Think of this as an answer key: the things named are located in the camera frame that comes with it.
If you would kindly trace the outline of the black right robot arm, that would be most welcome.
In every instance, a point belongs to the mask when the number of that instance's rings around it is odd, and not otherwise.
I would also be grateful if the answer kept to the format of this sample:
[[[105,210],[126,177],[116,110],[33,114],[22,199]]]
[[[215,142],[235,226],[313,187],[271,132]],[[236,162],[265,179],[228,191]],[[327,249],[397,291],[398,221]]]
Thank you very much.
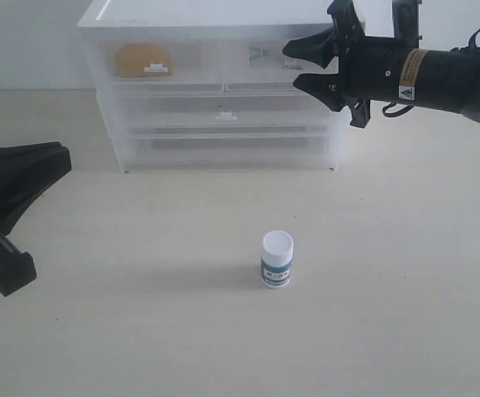
[[[300,74],[295,88],[333,112],[349,108],[351,126],[364,128],[373,101],[383,101],[385,117],[400,117],[413,108],[460,114],[480,124],[480,45],[471,36],[465,47],[424,50],[419,47],[418,1],[392,2],[392,37],[369,36],[351,1],[332,2],[333,25],[312,36],[289,41],[283,55],[335,74]]]

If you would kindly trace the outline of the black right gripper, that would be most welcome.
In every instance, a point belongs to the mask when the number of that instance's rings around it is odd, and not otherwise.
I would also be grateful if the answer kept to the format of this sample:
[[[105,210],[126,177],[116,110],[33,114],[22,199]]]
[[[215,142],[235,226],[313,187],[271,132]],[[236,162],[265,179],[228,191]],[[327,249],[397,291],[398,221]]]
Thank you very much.
[[[333,1],[327,13],[334,27],[289,41],[282,54],[322,69],[338,57],[337,74],[300,74],[293,87],[320,101],[332,112],[347,105],[353,127],[365,127],[371,102],[401,103],[398,79],[410,48],[393,37],[368,36],[352,1]]]

